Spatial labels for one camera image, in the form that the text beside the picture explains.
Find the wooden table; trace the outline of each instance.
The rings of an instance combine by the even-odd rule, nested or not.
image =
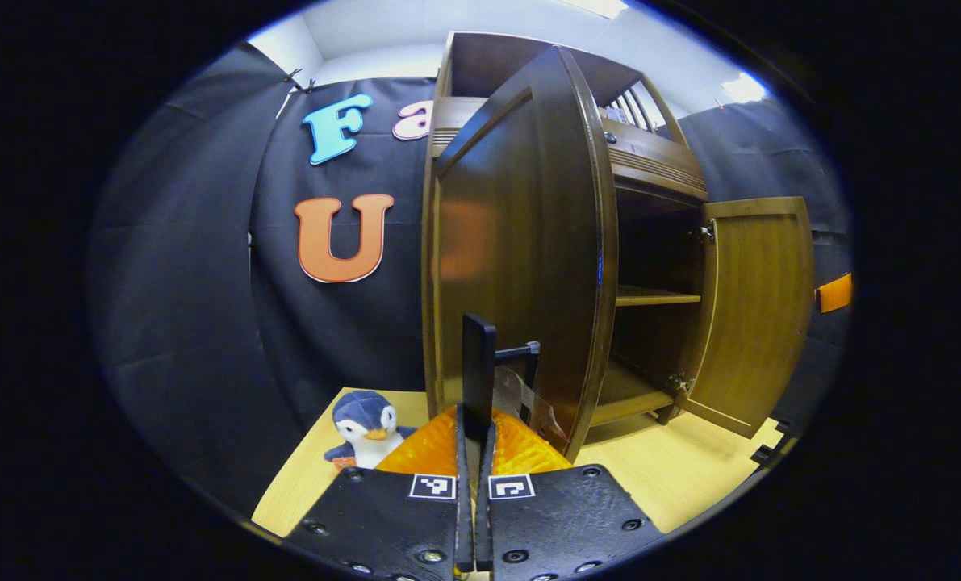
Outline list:
[[[354,389],[344,387],[333,402],[349,391]],[[398,409],[400,425],[419,427],[428,420],[424,392],[377,393]],[[746,439],[691,413],[680,413],[666,426],[650,415],[631,416],[591,428],[574,464],[608,468],[658,529],[669,533],[753,474],[758,465],[750,460],[753,452],[761,444],[775,446],[782,437],[776,425],[768,420]],[[330,402],[261,497],[252,522],[287,536],[336,477],[336,468],[322,455],[341,442]]]

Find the wooden cabinet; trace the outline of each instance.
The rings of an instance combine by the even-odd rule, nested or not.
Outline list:
[[[673,140],[656,135],[635,87]],[[631,123],[608,118],[627,107]],[[813,305],[802,198],[706,203],[649,78],[539,40],[452,33],[424,192],[429,415],[462,399],[462,313],[541,342],[535,390],[569,459],[588,427],[675,409],[752,437]]]

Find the black curtain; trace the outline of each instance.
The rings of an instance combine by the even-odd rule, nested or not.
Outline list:
[[[841,183],[796,115],[765,99],[701,111],[679,125],[702,166],[710,202],[804,196],[813,232],[813,282],[822,286],[852,270],[851,215]],[[665,129],[658,134],[669,136]],[[831,385],[851,308],[811,316],[800,361],[771,413],[789,420],[794,433],[804,430]]]
[[[305,115],[358,93],[373,99],[361,110],[355,147],[310,165],[314,144]],[[296,422],[307,430],[341,387],[424,390],[420,293],[420,221],[426,139],[398,140],[398,111],[432,99],[433,78],[370,78],[291,95],[265,151],[251,218],[251,271],[262,339],[278,385]],[[335,257],[358,251],[363,194],[388,194],[383,258],[373,274],[352,283],[310,279],[297,258],[304,199],[336,198],[330,248]]]
[[[243,43],[171,95],[119,156],[86,264],[90,331],[122,409],[186,481],[245,515],[300,439],[247,268],[283,78]]]

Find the ceiling light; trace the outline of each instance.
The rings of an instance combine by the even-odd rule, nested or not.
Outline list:
[[[602,16],[605,19],[614,19],[621,10],[627,8],[627,4],[620,0],[558,0],[562,3],[583,8],[588,12]]]
[[[749,74],[739,73],[738,78],[730,82],[721,82],[721,87],[728,92],[728,95],[734,97],[736,102],[757,102],[763,97],[767,96],[767,89],[763,88],[756,81],[756,78],[752,78]]]

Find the white ceiling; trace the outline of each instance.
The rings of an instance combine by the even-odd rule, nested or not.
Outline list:
[[[558,0],[328,0],[311,5],[303,17],[325,59],[396,45],[443,44],[451,30],[567,44],[643,71],[684,113],[710,109],[717,100],[734,102],[720,84],[735,80],[741,70],[687,29],[641,5],[605,19]]]

